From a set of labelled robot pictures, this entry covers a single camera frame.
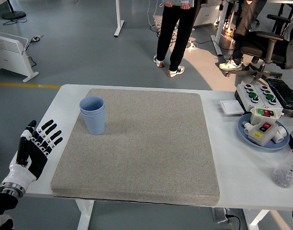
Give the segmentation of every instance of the concrete floor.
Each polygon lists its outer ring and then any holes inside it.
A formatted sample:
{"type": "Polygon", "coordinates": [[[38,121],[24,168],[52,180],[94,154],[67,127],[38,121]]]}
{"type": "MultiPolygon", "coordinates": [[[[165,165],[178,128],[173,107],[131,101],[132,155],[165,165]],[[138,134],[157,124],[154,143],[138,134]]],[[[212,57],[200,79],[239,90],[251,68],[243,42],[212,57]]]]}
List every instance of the concrete floor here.
{"type": "MultiPolygon", "coordinates": [[[[3,25],[6,21],[1,15],[7,9],[1,10],[0,32],[28,39],[35,35],[43,37],[27,50],[37,63],[33,69],[39,72],[38,76],[23,83],[24,76],[0,70],[0,182],[9,172],[8,166],[22,131],[31,120],[42,119],[57,94],[58,89],[52,86],[89,84],[235,91],[239,83],[252,80],[251,76],[227,78],[218,68],[223,58],[216,55],[212,42],[203,43],[216,33],[212,24],[198,26],[192,32],[192,37],[200,44],[198,49],[185,52],[182,65],[186,70],[182,75],[171,79],[165,75],[168,67],[156,68],[152,58],[158,38],[148,24],[148,16],[154,24],[152,15],[156,0],[150,0],[150,4],[140,0],[121,1],[121,19],[125,24],[118,38],[113,36],[117,28],[114,1],[11,2],[15,10],[26,12],[27,22],[3,25]]],[[[266,19],[266,15],[277,11],[278,4],[267,3],[259,15],[260,26],[253,25],[252,29],[271,30],[273,22],[266,19]]],[[[161,13],[162,8],[157,7],[155,16],[160,18],[161,13]]],[[[232,48],[226,39],[221,39],[220,46],[232,48]]],[[[245,64],[250,60],[249,56],[244,56],[245,64]]],[[[267,70],[282,72],[283,80],[293,89],[293,69],[281,70],[268,65],[267,70]]],[[[240,217],[241,229],[246,230],[242,210],[231,211],[240,217]]],[[[21,198],[16,209],[8,213],[17,230],[75,230],[80,216],[74,200],[34,197],[21,198]]],[[[89,229],[237,230],[238,221],[235,219],[232,225],[215,224],[209,207],[100,201],[94,207],[89,229]]],[[[293,230],[291,212],[268,213],[259,223],[259,229],[293,230]]]]}

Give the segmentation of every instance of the robot finger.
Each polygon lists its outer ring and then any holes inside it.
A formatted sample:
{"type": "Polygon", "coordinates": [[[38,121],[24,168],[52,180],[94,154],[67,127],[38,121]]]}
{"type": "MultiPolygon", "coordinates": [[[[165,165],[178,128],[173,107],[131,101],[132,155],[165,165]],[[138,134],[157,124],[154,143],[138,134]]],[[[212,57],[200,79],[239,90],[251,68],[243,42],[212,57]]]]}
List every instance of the robot finger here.
{"type": "Polygon", "coordinates": [[[35,141],[35,145],[40,146],[41,143],[44,141],[46,136],[55,128],[57,127],[57,124],[53,124],[51,127],[49,127],[44,133],[40,134],[39,137],[35,141]]]}
{"type": "Polygon", "coordinates": [[[27,165],[27,158],[31,146],[32,133],[37,122],[33,120],[23,131],[20,137],[19,149],[17,153],[16,163],[22,166],[27,165]]]}
{"type": "Polygon", "coordinates": [[[33,138],[32,141],[35,142],[36,139],[39,137],[39,135],[46,129],[48,128],[51,124],[53,124],[53,120],[49,120],[48,122],[46,122],[43,126],[41,126],[39,129],[35,130],[33,132],[33,138]]]}
{"type": "Polygon", "coordinates": [[[53,134],[50,138],[47,138],[42,142],[42,144],[39,146],[39,149],[44,152],[46,147],[59,135],[61,134],[61,130],[57,131],[55,134],[53,134]]]}
{"type": "Polygon", "coordinates": [[[58,138],[53,144],[46,147],[44,154],[47,156],[51,153],[51,151],[56,147],[57,144],[59,144],[62,141],[62,138],[58,138]]]}

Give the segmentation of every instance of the yellow floor line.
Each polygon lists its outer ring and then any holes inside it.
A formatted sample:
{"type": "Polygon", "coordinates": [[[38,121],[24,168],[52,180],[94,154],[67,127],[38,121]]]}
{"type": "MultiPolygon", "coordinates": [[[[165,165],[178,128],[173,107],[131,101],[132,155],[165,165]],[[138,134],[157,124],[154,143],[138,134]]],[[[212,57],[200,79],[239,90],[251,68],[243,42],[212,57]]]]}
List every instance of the yellow floor line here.
{"type": "Polygon", "coordinates": [[[60,89],[60,85],[36,85],[36,84],[18,84],[18,83],[0,83],[0,86],[32,87],[32,88],[50,88],[60,89]]]}

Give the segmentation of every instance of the white radiator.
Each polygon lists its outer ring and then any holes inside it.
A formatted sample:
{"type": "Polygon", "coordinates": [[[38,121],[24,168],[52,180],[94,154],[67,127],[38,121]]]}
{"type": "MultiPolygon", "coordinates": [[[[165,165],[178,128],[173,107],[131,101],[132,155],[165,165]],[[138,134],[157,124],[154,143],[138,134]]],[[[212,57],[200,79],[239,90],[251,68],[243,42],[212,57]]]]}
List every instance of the white radiator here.
{"type": "Polygon", "coordinates": [[[215,23],[221,13],[219,11],[221,2],[221,0],[208,0],[207,4],[202,4],[194,26],[215,23]]]}
{"type": "Polygon", "coordinates": [[[0,36],[0,69],[6,69],[27,76],[27,82],[38,72],[33,72],[23,44],[14,39],[0,36]]]}

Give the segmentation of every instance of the blue cup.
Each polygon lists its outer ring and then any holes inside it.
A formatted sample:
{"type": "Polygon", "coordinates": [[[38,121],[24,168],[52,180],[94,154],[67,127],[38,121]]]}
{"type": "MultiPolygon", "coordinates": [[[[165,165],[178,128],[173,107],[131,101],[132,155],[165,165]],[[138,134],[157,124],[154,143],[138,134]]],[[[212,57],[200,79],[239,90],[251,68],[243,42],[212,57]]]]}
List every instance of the blue cup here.
{"type": "Polygon", "coordinates": [[[102,112],[97,115],[82,114],[88,131],[92,135],[100,135],[105,131],[105,107],[102,112]]]}
{"type": "Polygon", "coordinates": [[[92,116],[100,114],[105,108],[105,102],[101,97],[85,97],[79,103],[80,111],[84,115],[92,116]]]}

